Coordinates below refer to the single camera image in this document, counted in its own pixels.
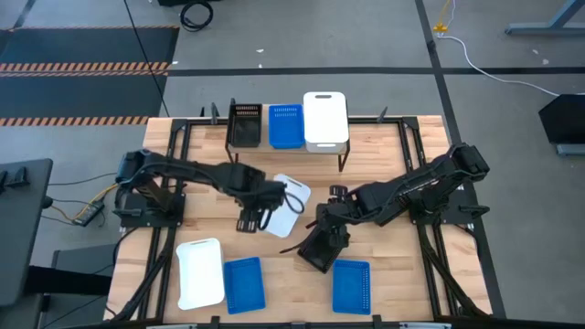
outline floor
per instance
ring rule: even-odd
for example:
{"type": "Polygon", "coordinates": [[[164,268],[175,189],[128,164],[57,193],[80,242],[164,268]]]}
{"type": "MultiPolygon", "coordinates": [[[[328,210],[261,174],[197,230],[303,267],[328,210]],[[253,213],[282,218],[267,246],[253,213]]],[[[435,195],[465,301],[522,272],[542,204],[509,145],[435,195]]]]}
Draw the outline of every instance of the floor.
{"type": "MultiPolygon", "coordinates": [[[[0,2],[0,27],[12,27],[26,3],[0,2]]],[[[128,3],[136,25],[178,24],[178,7],[163,8],[156,0],[128,3]]],[[[443,3],[424,0],[431,25],[443,3]]],[[[583,67],[583,38],[503,33],[510,22],[546,21],[563,3],[459,0],[450,35],[463,39],[472,61],[484,68],[583,67]]],[[[174,69],[431,66],[417,7],[410,0],[224,0],[213,6],[216,15],[208,29],[196,34],[181,30],[174,69]]],[[[585,9],[574,21],[585,22],[585,9]]],[[[24,25],[106,27],[130,22],[121,1],[37,0],[24,25]]],[[[444,68],[467,67],[459,44],[436,44],[444,68]]],[[[585,91],[582,74],[503,78],[558,93],[585,91]]],[[[447,75],[445,80],[462,139],[477,145],[492,168],[476,190],[481,204],[492,209],[484,223],[507,316],[585,323],[585,159],[558,157],[548,144],[537,112],[552,97],[481,75],[447,75]]],[[[172,77],[165,103],[173,116],[198,115],[212,101],[226,114],[231,97],[298,102],[309,90],[342,91],[350,114],[377,114],[388,106],[388,114],[444,115],[430,74],[172,77]]],[[[2,162],[52,158],[51,182],[69,182],[115,171],[124,152],[141,147],[143,135],[143,126],[4,127],[0,154],[2,162]]],[[[110,177],[54,186],[49,195],[88,200],[111,182],[110,177]]],[[[79,209],[75,204],[63,207],[69,213],[79,209]]],[[[49,265],[54,249],[103,245],[119,237],[112,214],[101,228],[99,222],[74,228],[43,220],[33,262],[49,265]]]]}

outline white plastic lid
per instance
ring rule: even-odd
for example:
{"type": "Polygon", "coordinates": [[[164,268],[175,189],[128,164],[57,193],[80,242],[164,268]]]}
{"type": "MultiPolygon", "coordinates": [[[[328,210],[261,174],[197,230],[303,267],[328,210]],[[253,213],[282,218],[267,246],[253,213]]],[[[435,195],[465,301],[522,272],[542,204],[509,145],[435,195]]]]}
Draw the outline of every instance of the white plastic lid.
{"type": "Polygon", "coordinates": [[[303,96],[304,139],[308,143],[345,143],[349,139],[346,96],[311,91],[303,96]]]}
{"type": "Polygon", "coordinates": [[[217,239],[181,243],[176,247],[179,258],[181,310],[213,305],[223,301],[223,262],[217,239]]]}

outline blue basket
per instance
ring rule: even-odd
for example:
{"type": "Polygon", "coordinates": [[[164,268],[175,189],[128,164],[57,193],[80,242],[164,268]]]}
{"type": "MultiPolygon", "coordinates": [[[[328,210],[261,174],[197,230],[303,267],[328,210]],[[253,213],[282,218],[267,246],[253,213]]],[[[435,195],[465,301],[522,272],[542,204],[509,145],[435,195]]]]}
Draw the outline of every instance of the blue basket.
{"type": "Polygon", "coordinates": [[[371,313],[369,263],[336,260],[333,264],[333,312],[371,313]]]}
{"type": "Polygon", "coordinates": [[[269,106],[268,140],[276,149],[301,148],[304,144],[303,105],[269,106]]]}
{"type": "Polygon", "coordinates": [[[260,259],[226,261],[223,266],[228,313],[237,314],[266,307],[260,259]]]}

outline power strip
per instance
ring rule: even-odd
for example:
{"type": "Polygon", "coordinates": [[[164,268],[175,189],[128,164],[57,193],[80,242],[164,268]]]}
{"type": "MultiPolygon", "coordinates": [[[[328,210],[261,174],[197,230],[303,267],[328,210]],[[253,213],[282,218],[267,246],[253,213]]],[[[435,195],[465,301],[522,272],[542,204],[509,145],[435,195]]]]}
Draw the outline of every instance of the power strip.
{"type": "Polygon", "coordinates": [[[90,203],[90,206],[81,214],[81,216],[73,222],[76,225],[83,226],[84,228],[91,223],[91,221],[100,214],[100,212],[105,208],[103,201],[93,201],[90,203]]]}

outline yellow connector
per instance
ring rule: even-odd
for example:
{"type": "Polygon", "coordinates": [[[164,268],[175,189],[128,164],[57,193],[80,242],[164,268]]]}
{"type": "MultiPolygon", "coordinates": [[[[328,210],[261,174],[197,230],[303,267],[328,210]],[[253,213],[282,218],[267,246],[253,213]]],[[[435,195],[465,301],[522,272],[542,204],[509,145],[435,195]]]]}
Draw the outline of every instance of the yellow connector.
{"type": "Polygon", "coordinates": [[[437,23],[437,25],[432,28],[432,31],[438,33],[445,33],[447,32],[447,27],[443,23],[437,23]]]}

